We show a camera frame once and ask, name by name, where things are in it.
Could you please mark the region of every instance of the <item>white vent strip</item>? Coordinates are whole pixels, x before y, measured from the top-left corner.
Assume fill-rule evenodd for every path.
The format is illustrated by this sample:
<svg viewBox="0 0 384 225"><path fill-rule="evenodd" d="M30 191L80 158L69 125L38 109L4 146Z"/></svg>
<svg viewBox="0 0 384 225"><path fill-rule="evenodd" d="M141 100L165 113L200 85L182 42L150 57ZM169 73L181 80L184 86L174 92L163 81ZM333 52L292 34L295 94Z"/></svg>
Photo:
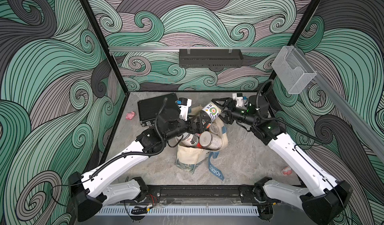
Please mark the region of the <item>white vent strip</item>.
<svg viewBox="0 0 384 225"><path fill-rule="evenodd" d="M133 206L126 206L129 214ZM123 205L105 206L96 216L124 216L127 211ZM193 205L168 205L152 208L146 215L149 216L258 216L257 207L254 206L193 206Z"/></svg>

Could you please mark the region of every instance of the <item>black wire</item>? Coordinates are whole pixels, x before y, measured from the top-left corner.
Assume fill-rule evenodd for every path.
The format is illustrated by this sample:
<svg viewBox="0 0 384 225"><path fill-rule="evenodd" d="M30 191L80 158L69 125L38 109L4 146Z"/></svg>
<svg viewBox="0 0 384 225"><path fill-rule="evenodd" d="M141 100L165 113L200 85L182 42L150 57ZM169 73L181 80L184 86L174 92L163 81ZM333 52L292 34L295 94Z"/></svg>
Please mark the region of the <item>black wire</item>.
<svg viewBox="0 0 384 225"><path fill-rule="evenodd" d="M245 126L241 125L238 121L236 121L236 123L241 126L242 128L244 128L247 132L250 132L251 130L248 130Z"/></svg>
<svg viewBox="0 0 384 225"><path fill-rule="evenodd" d="M267 207L269 207L269 206L273 206L273 203L271 203L270 205L266 205L265 207L261 207L261 208L259 208L259 209L262 210L262 209L267 208Z"/></svg>
<svg viewBox="0 0 384 225"><path fill-rule="evenodd" d="M71 185L68 185L68 184L59 184L59 185L55 185L55 186L53 186L53 187L51 188L51 198L52 198L52 200L54 200L55 203L57 203L57 204L59 204L59 205L61 205L61 206L63 206L63 207L71 207L71 208L74 208L73 206L68 206L68 205L64 205L64 204L62 204L62 203L59 203L59 202L53 197L53 189L54 189L55 187L71 187L71 186L76 186L76 185L79 185L79 184L83 184L83 183L85 183L85 182L88 182L89 180L90 180L90 178L87 179L87 180L85 180L85 181L83 181L83 182L80 182L80 183L78 183L78 184L71 184Z"/></svg>
<svg viewBox="0 0 384 225"><path fill-rule="evenodd" d="M336 191L336 189L334 188L334 186L328 181L328 179L326 179L326 181L331 185L331 187L333 188L333 190L336 192L336 195L337 195L337 197L339 198L341 205L343 206L343 211L345 212L345 217L347 218L347 223L349 224L349 217L347 216L347 211L345 210L343 201L341 200L341 198L340 198L340 196L339 196L339 193Z"/></svg>
<svg viewBox="0 0 384 225"><path fill-rule="evenodd" d="M124 200L124 207L125 207L125 210L127 211L127 214L128 214L128 216L129 216L128 209L127 209L127 207L125 206L125 200Z"/></svg>
<svg viewBox="0 0 384 225"><path fill-rule="evenodd" d="M113 163L114 161L116 161L116 160L118 160L118 159L120 159L122 157L127 157L127 156L132 156L132 155L155 156L155 155L159 155L164 150L164 148L166 147L166 141L164 140L163 136L161 135L161 132L160 132L159 127L157 125L157 120L159 118L159 114L161 112L163 112L163 110L164 110L164 108L165 108L165 106L167 104L167 100L168 100L168 98L165 97L164 100L163 100L163 105L161 106L159 112L157 113L156 118L155 118L155 122L154 122L155 123L155 131L157 133L157 136L161 140L161 149L159 151L157 151L157 152L154 152L154 153L150 153L150 152L124 152L124 153L122 153L122 154L120 154L120 155L118 155L116 157L111 158L110 160L106 161L105 163L103 163L103 165L101 165L98 169L96 169L96 171L93 174L91 174L89 176L90 179L92 179L95 176L97 176L101 170L103 170L108 165L110 165L111 163Z"/></svg>
<svg viewBox="0 0 384 225"><path fill-rule="evenodd" d="M57 203L57 204L59 204L59 205L61 205L61 206L63 206L63 207L70 207L70 208L74 208L74 206L68 206L68 205L64 205L64 204L62 204L62 203L59 203L58 201L56 201L56 199L53 197L53 190L51 190L51 197L52 197L52 200L54 200L54 201L55 201L55 203Z"/></svg>
<svg viewBox="0 0 384 225"><path fill-rule="evenodd" d="M314 137L314 136L312 136L311 134L308 134L308 133L306 133L306 132L300 130L299 128L297 128L297 127L295 127L295 126L289 124L288 122L285 122L285 121L283 121L283 120L281 120L281 119L279 119L279 118L276 118L276 117L268 117L268 118L267 118L267 117L263 117L263 116L261 115L260 106L259 106L259 96L260 96L260 93L261 93L262 89L263 89L263 88L265 87L265 85L268 84L268 83L271 83L271 86L270 86L270 89L269 89L269 90L271 90L272 87L273 87L273 79L268 79L268 80L266 80L266 81L262 84L261 88L260 88L260 89L257 91L257 93L256 93L256 101L255 101L255 103L256 103L256 112L257 112L257 115L258 115L262 120L264 120L264 121L272 121L272 120L275 120L275 121L281 122L281 123L285 124L286 126L292 128L293 130L295 130L295 131L297 131L297 132L300 132L301 134L303 134L303 135L305 135L305 136L307 136L307 137L309 137L309 138L311 138L311 139L313 139L313 140L315 140L315 141L317 141L317 142L323 144L323 141L320 140L319 138Z"/></svg>
<svg viewBox="0 0 384 225"><path fill-rule="evenodd" d="M181 135L180 140L176 143L175 146L171 146L168 141L167 141L167 144L168 144L169 147L174 148L174 147L176 147L180 143L181 140L183 140L183 138L184 138L184 134Z"/></svg>
<svg viewBox="0 0 384 225"><path fill-rule="evenodd" d="M269 215L271 215L271 206L268 206L268 213L269 213Z"/></svg>
<svg viewBox="0 0 384 225"><path fill-rule="evenodd" d="M265 97L266 95L268 95L273 89L273 83L271 84L271 86L268 88L268 90L262 95L263 97Z"/></svg>
<svg viewBox="0 0 384 225"><path fill-rule="evenodd" d="M342 201L342 199L341 199L341 197L339 196L339 193L336 191L336 189L334 188L334 186L328 181L328 179L326 179L325 177L324 177L324 175L321 173L321 172L319 172L319 170L317 170L310 162L308 162L308 160L306 160L305 159L305 157L299 152L299 151L297 151L296 150L296 152L309 164L309 165L311 165L311 167L313 167L313 169L314 170L316 170L330 185L331 185L331 187L333 188L333 190L336 192L336 195L338 196L338 198L339 198L339 200L340 200L340 202L341 202L341 205L343 206L343 211L345 211L345 207L344 207L344 204L343 204L343 201Z"/></svg>
<svg viewBox="0 0 384 225"><path fill-rule="evenodd" d="M296 144L295 146L293 146L293 149L295 149L296 146L299 146L299 145L302 145L302 146L311 146L311 147L319 147L319 146L322 146L322 145Z"/></svg>

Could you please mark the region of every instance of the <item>pink object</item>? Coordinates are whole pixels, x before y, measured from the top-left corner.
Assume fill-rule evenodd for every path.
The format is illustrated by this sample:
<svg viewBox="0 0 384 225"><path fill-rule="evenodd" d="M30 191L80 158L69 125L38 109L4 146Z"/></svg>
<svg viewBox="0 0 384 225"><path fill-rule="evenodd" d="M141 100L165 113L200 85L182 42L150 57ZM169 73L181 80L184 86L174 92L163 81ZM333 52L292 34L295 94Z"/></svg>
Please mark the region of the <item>pink object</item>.
<svg viewBox="0 0 384 225"><path fill-rule="evenodd" d="M125 117L125 119L128 119L128 120L132 120L132 118L135 116L135 112L132 111L132 112L128 112L127 113L127 116Z"/></svg>
<svg viewBox="0 0 384 225"><path fill-rule="evenodd" d="M292 174L292 168L291 167L286 167L283 170L281 170L281 173L284 175L290 175Z"/></svg>

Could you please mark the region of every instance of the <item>blue strap with text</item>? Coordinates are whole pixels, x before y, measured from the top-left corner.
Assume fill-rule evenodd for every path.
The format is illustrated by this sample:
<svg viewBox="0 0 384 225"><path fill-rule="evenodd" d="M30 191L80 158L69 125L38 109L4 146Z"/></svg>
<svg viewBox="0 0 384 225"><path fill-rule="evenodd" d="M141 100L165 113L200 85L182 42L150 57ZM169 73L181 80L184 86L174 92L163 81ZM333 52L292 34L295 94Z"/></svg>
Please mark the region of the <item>blue strap with text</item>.
<svg viewBox="0 0 384 225"><path fill-rule="evenodd" d="M214 165L211 164L211 156L213 155L213 158L215 159L215 158L217 158L218 153L219 153L219 152L210 152L210 153L209 153L209 156L208 156L208 169L209 169L209 171L210 171L213 175L217 176L217 177L220 178L221 180L224 180L223 173L221 173L220 170L218 170Z"/></svg>

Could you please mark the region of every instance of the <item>green swirl pattern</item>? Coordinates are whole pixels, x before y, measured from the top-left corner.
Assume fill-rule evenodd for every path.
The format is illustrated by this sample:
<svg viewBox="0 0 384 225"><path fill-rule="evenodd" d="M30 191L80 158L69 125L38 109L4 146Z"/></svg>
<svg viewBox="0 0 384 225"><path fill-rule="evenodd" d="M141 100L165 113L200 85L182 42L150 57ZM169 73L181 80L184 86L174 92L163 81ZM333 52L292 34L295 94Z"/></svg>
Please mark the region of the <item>green swirl pattern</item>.
<svg viewBox="0 0 384 225"><path fill-rule="evenodd" d="M111 6L90 3L105 30L121 29ZM56 205L51 188L99 160L124 93L113 72L99 75L96 69L106 55L79 0L0 0L0 20L0 45L12 55L0 65L0 219L8 225L69 224L73 213ZM4 45L7 40L12 43ZM92 79L106 85L101 98ZM68 189L54 196L63 204L70 199Z"/></svg>
<svg viewBox="0 0 384 225"><path fill-rule="evenodd" d="M290 40L310 0L88 2L109 46L280 47ZM339 3L343 9L337 11ZM383 4L322 0L296 45L384 139ZM99 160L124 93L79 0L0 0L0 21L0 219L7 225L69 224L71 210L55 205L47 194L73 172L90 169L89 161ZM240 77L228 76L228 69L181 68L176 53L114 56L128 90L225 91L257 89L272 72L276 54L244 54L245 66L236 70ZM309 134L328 138L326 129L319 134L323 118L329 127L337 120L339 127L353 131L314 81L302 93L289 95L277 78L273 91L276 117ZM345 155L343 141L349 138L341 139L337 129L322 150L311 147L315 142L303 134L287 131L326 170L355 182L355 197L335 224L347 224L347 217L356 225L384 221L384 188L377 182L384 181L384 165L369 144L348 144L361 158L354 164ZM55 193L68 204L67 189ZM29 211L27 219L21 217L23 209Z"/></svg>

